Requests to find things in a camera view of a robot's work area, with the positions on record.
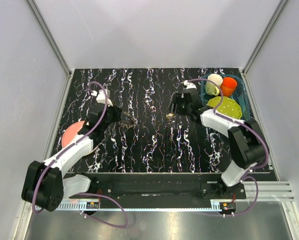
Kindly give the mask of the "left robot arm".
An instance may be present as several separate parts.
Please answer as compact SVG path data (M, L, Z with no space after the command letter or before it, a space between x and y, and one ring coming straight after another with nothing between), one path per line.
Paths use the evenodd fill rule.
M97 194L97 185L82 174L65 178L66 173L82 157L90 154L104 139L112 123L121 120L122 109L104 107L102 103L88 112L74 139L50 158L29 164L21 192L22 200L32 207L53 212L63 199L82 193L86 198Z

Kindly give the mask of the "yellow key tag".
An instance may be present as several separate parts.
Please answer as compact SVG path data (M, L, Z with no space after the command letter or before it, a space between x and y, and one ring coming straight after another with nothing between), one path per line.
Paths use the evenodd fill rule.
M174 118L175 117L175 115L173 114L173 113L168 113L167 115L166 115L166 118L167 119L172 119L172 118Z

